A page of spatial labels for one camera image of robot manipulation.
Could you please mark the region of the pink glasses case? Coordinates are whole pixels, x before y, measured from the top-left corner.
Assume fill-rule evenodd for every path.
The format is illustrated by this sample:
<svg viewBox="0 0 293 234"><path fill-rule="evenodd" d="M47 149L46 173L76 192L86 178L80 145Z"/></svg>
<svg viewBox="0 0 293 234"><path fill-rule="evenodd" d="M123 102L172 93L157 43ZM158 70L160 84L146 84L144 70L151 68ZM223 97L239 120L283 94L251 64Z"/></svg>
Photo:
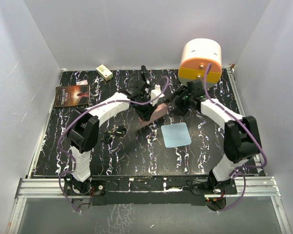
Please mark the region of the pink glasses case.
<svg viewBox="0 0 293 234"><path fill-rule="evenodd" d="M139 129L144 128L145 126L149 125L150 123L153 123L157 119L163 117L168 112L168 106L164 103L158 105L158 107L155 109L155 111L152 113L150 120L142 120L139 119Z"/></svg>

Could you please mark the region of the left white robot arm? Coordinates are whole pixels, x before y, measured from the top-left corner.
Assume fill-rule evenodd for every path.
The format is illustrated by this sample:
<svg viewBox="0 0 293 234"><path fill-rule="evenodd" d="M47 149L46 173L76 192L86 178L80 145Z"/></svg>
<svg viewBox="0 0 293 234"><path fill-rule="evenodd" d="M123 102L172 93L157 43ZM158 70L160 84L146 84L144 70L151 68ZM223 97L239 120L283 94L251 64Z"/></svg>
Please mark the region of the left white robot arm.
<svg viewBox="0 0 293 234"><path fill-rule="evenodd" d="M72 127L67 132L73 156L73 169L69 176L70 188L74 192L84 195L91 189L90 155L98 141L100 127L130 107L135 109L141 120L150 121L158 107L158 99L162 96L160 85L156 84L150 90L145 83L122 89L83 112L75 111Z"/></svg>

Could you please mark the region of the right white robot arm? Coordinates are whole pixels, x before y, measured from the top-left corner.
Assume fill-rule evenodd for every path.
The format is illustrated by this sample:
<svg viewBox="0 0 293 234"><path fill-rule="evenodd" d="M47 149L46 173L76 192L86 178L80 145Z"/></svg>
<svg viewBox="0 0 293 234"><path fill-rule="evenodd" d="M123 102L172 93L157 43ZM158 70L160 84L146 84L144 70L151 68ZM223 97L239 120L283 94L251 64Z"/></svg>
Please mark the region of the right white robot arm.
<svg viewBox="0 0 293 234"><path fill-rule="evenodd" d="M211 98L205 81L195 80L180 86L165 103L174 103L176 112L183 116L189 108L198 110L224 130L224 155L209 172L205 182L191 183L193 190L223 191L242 167L254 155L260 153L261 141L256 119L231 112L217 99Z"/></svg>

